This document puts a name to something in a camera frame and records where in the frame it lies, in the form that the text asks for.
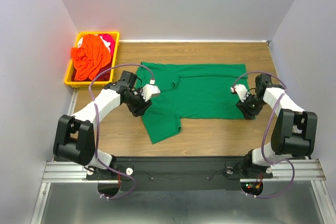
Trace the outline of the green t shirt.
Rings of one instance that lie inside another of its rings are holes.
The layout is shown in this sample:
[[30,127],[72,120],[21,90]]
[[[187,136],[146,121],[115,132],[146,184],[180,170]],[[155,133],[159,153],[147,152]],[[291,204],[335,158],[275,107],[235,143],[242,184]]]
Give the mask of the green t shirt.
[[180,133],[182,119],[240,120],[243,114],[230,88],[234,81],[248,85],[244,64],[172,65],[144,62],[136,75],[143,84],[155,77],[161,93],[142,122],[152,144]]

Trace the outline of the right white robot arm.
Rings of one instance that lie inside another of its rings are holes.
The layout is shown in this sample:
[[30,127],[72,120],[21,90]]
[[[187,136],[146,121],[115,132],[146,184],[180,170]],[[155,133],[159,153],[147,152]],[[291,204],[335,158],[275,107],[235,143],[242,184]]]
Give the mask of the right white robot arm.
[[272,165],[293,157],[310,156],[314,150],[317,115],[292,101],[287,95],[286,85],[282,81],[273,83],[273,78],[273,74],[258,72],[254,93],[237,80],[230,88],[231,93],[239,97],[236,106],[244,119],[256,118],[266,105],[272,109],[271,116],[277,118],[270,143],[266,143],[270,128],[268,124],[261,147],[250,150],[244,157],[241,170],[248,177],[267,173]]

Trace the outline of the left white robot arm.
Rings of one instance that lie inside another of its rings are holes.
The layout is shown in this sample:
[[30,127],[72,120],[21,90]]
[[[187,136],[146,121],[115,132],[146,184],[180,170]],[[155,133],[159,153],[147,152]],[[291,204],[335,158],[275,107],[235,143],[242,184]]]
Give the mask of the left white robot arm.
[[138,76],[124,71],[120,80],[104,86],[97,97],[83,109],[63,115],[58,120],[53,154],[61,159],[79,164],[106,179],[121,175],[117,171],[115,156],[98,148],[101,121],[114,109],[126,104],[133,116],[143,116],[151,106],[151,98],[160,94],[152,79],[143,87],[136,88]]

